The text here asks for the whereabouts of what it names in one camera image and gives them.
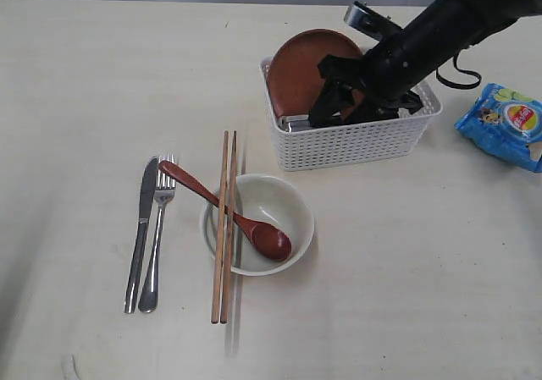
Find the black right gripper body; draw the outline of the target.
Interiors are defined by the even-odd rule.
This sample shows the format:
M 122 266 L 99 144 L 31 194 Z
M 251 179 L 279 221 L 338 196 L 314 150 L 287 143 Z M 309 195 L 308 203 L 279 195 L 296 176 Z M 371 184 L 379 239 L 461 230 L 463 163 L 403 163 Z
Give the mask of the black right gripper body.
M 419 82 L 404 59 L 387 57 L 376 64 L 366 56 L 342 58 L 325 56 L 318 64 L 322 78 L 332 80 L 341 86 L 360 91 L 377 109 L 406 109 L 414 114 L 423 108 L 420 96 L 412 91 Z

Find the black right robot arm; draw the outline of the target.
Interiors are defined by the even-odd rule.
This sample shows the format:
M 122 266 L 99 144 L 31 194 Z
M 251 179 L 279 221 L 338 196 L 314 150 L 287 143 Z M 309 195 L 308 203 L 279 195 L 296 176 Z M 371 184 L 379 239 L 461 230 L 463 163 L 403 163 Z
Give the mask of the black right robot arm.
M 346 124 L 397 118 L 423 104 L 413 87 L 449 59 L 513 25 L 541 13 L 541 0 L 435 0 L 406 27 L 365 4 L 349 6 L 344 21 L 377 41 L 360 58 L 325 56 L 318 64 L 325 80 L 308 121 L 331 124 L 335 115 L 352 110 Z

